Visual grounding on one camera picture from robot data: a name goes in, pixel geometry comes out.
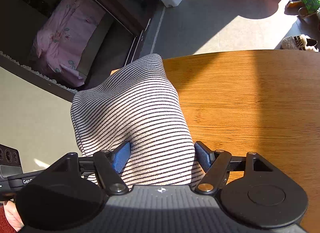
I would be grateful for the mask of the person's left hand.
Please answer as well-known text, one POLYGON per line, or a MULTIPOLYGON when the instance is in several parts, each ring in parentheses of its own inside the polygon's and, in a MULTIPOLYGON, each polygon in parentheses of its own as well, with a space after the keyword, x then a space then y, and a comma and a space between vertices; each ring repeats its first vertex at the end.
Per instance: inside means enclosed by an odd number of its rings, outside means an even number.
POLYGON ((19 232, 24 227, 24 224, 18 214, 15 203, 9 200, 4 202, 3 207, 8 223, 16 232, 19 232))

